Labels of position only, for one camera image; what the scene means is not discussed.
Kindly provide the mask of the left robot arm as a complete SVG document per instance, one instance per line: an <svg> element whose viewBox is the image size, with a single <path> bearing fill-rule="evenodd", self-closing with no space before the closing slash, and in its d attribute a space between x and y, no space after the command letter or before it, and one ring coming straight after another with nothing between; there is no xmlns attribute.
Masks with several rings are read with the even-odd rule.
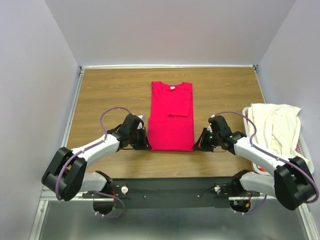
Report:
<svg viewBox="0 0 320 240"><path fill-rule="evenodd" d="M80 192L94 191L104 198L110 194L110 178L102 172L86 173L87 166L132 146L150 150L151 145L142 115L128 114L123 123L84 146L59 148L45 170L41 183L55 193L58 200L69 201Z"/></svg>

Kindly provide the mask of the pink t-shirt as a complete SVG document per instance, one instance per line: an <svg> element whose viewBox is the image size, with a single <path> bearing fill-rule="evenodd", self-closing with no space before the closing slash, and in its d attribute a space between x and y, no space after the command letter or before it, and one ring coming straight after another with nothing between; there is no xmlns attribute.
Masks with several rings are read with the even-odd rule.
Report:
<svg viewBox="0 0 320 240"><path fill-rule="evenodd" d="M195 144L193 85L151 82L148 140L152 151L191 152Z"/></svg>

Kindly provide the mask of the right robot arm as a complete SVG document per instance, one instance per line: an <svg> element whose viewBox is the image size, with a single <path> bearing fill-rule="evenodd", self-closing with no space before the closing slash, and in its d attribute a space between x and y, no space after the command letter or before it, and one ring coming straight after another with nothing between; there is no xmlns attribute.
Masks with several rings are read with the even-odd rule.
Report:
<svg viewBox="0 0 320 240"><path fill-rule="evenodd" d="M233 132L221 115L209 118L208 123L209 126L203 128L199 139L193 145L193 150L213 152L216 147L221 147L268 172L268 175L247 170L239 172L230 183L230 191L234 195L259 192L276 198L283 207L291 211L319 199L320 191L302 158L285 158L258 146L252 137L240 131Z"/></svg>

